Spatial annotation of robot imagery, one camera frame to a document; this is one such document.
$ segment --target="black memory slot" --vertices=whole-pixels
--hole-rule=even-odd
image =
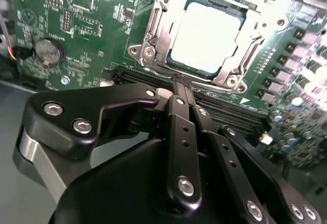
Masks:
[[[143,73],[125,69],[123,67],[116,70],[113,80],[116,83],[146,83],[153,88],[170,88],[169,80],[160,79]],[[208,97],[201,93],[194,93],[196,103],[206,109],[217,127],[230,125],[241,133],[246,139],[257,141],[258,133],[269,130],[268,117],[262,113],[230,104],[228,102]]]

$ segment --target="silver screw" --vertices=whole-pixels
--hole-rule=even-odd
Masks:
[[[228,133],[230,133],[232,136],[234,136],[234,135],[235,135],[235,132],[234,132],[234,130],[232,130],[231,128],[228,128],[228,129],[227,129],[227,131],[228,131]]]
[[[206,116],[206,111],[204,109],[200,108],[199,112],[201,112],[202,115]]]
[[[247,210],[250,212],[250,214],[257,220],[257,221],[262,221],[263,216],[262,212],[259,209],[258,206],[256,206],[253,202],[248,201],[246,204]]]
[[[298,209],[297,206],[291,205],[291,208],[292,208],[292,211],[293,211],[293,213],[295,214],[295,216],[297,218],[299,218],[300,220],[304,219],[304,216],[303,216],[302,212]]]
[[[74,130],[76,130],[78,133],[82,133],[82,134],[87,134],[90,133],[92,130],[92,126],[89,122],[85,121],[85,120],[76,120],[73,123],[73,127]]]
[[[148,96],[151,96],[151,97],[154,97],[155,96],[155,93],[152,92],[151,90],[147,90],[147,95]]]
[[[177,98],[177,102],[179,103],[179,104],[181,104],[181,105],[184,105],[185,104],[185,102],[184,101],[182,101],[181,99],[179,99],[179,98]]]
[[[309,209],[307,206],[305,206],[305,205],[304,205],[303,207],[304,207],[304,209],[305,209],[307,215],[308,215],[311,219],[313,219],[313,220],[316,220],[316,219],[317,219],[315,213],[313,213],[312,210],[310,210],[310,209]]]
[[[46,104],[43,109],[46,114],[51,116],[58,116],[63,113],[62,107],[56,103]]]
[[[68,85],[71,82],[68,76],[62,76],[60,81],[63,85]]]
[[[226,85],[228,87],[235,87],[235,85],[237,84],[239,80],[237,79],[237,77],[233,76],[233,77],[229,77],[226,81]]]
[[[147,56],[148,58],[152,58],[155,54],[154,50],[152,49],[152,47],[147,47],[144,49],[144,54],[145,56]]]
[[[194,186],[186,178],[178,179],[178,188],[185,196],[190,197],[194,194]]]

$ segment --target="motherboard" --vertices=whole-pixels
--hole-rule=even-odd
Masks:
[[[188,76],[217,126],[295,167],[324,159],[327,12],[293,0],[14,0],[24,77],[52,90]]]

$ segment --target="screw hole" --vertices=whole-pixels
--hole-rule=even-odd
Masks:
[[[229,149],[228,146],[226,146],[225,144],[223,144],[222,146],[226,151]]]
[[[245,90],[244,86],[239,86],[239,92],[243,92]]]
[[[280,19],[277,21],[278,26],[283,26],[284,24],[285,24],[285,20],[283,20],[283,19]]]
[[[230,165],[233,167],[233,168],[236,168],[237,167],[237,165],[231,160],[231,161],[229,161],[229,163],[230,163]]]
[[[184,147],[189,147],[189,143],[187,141],[182,141]]]
[[[131,49],[131,53],[135,55],[135,54],[137,54],[137,50],[136,49]]]

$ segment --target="black mechanical arm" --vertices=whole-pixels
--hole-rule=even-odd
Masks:
[[[52,223],[302,223],[317,211],[233,128],[216,129],[191,82],[43,92],[27,102],[17,168],[58,203]],[[149,138],[92,169],[95,147]]]

